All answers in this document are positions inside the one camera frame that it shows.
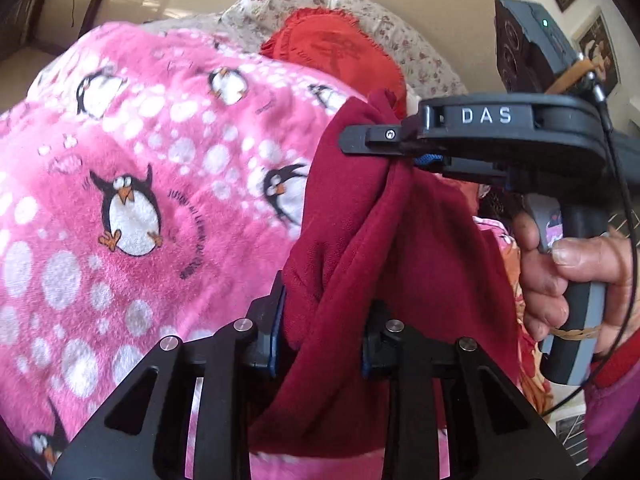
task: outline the round metal bolt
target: round metal bolt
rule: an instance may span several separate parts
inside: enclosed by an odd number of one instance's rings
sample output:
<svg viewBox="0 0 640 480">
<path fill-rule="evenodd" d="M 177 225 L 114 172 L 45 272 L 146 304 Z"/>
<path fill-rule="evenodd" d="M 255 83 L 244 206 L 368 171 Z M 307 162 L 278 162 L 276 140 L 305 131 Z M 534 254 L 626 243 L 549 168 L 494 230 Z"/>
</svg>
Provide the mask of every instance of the round metal bolt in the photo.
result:
<svg viewBox="0 0 640 480">
<path fill-rule="evenodd" d="M 478 343 L 476 342 L 476 340 L 470 337 L 460 338 L 458 344 L 460 345 L 460 348 L 462 348 L 466 352 L 473 352 L 478 348 Z"/>
<path fill-rule="evenodd" d="M 404 323 L 399 319 L 390 319 L 385 323 L 385 328 L 389 330 L 389 332 L 402 332 L 402 330 L 404 330 Z"/>
<path fill-rule="evenodd" d="M 160 342 L 160 348 L 164 351 L 173 350 L 178 346 L 178 338 L 175 335 L 168 335 L 167 337 L 163 337 Z"/>
<path fill-rule="evenodd" d="M 234 328 L 238 330 L 238 332 L 246 332 L 247 330 L 251 330 L 251 327 L 253 325 L 253 321 L 243 317 L 242 319 L 236 320 L 236 322 L 234 323 Z"/>
</svg>

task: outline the device handle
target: device handle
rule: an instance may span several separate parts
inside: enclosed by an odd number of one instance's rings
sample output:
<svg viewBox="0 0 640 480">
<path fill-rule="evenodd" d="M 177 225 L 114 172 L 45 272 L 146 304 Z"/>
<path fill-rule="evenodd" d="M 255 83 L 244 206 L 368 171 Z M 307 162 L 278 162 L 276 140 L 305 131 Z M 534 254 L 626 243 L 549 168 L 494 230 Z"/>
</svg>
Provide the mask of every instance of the device handle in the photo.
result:
<svg viewBox="0 0 640 480">
<path fill-rule="evenodd" d="M 554 198 L 535 194 L 525 197 L 525 206 L 538 226 L 538 249 L 544 253 L 559 237 L 593 238 L 607 232 L 609 215 L 597 208 L 560 204 Z M 602 323 L 606 291 L 606 284 L 601 282 L 569 282 L 564 293 L 569 316 L 560 330 L 597 328 Z M 549 335 L 542 344 L 540 371 L 554 383 L 579 385 L 589 372 L 596 336 L 594 333 L 594 337 L 574 341 Z"/>
</svg>

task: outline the penguin's orange foot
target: penguin's orange foot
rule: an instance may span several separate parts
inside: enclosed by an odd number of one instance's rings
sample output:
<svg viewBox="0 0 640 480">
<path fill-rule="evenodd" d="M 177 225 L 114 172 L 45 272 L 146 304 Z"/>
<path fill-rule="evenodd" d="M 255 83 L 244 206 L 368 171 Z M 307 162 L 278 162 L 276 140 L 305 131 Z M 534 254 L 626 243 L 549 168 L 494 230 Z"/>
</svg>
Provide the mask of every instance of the penguin's orange foot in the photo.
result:
<svg viewBox="0 0 640 480">
<path fill-rule="evenodd" d="M 114 232 L 113 235 L 110 232 L 105 231 L 103 236 L 98 236 L 98 242 L 100 242 L 104 246 L 107 246 L 113 253 L 113 251 L 116 250 L 116 245 L 120 241 L 121 236 L 122 231 L 120 231 L 120 229 L 116 229 L 116 232 Z"/>
<path fill-rule="evenodd" d="M 162 247 L 162 237 L 158 233 L 147 233 L 147 235 L 154 241 L 156 247 Z"/>
</svg>

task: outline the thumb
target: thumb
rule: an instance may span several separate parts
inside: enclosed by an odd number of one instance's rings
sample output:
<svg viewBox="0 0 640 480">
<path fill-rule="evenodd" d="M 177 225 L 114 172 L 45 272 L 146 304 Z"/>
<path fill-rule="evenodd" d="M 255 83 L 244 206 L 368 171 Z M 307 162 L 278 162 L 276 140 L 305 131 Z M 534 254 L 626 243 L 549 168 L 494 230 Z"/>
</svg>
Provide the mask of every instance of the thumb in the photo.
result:
<svg viewBox="0 0 640 480">
<path fill-rule="evenodd" d="M 558 274 L 572 282 L 631 283 L 631 242 L 626 238 L 562 238 L 551 248 Z"/>
</svg>

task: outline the floral pillow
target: floral pillow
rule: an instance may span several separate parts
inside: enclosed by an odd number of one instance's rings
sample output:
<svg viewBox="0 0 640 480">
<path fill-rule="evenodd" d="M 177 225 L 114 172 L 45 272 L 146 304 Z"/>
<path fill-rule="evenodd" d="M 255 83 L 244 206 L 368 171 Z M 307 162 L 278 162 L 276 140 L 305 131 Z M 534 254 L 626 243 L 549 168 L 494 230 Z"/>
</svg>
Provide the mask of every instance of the floral pillow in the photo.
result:
<svg viewBox="0 0 640 480">
<path fill-rule="evenodd" d="M 404 78 L 422 98 L 466 93 L 449 63 L 411 25 L 371 0 L 328 0 L 330 9 L 345 9 L 360 28 L 398 63 Z"/>
<path fill-rule="evenodd" d="M 296 10 L 326 6 L 327 0 L 238 0 L 223 14 L 223 19 L 237 25 L 253 22 L 270 37 Z"/>
</svg>

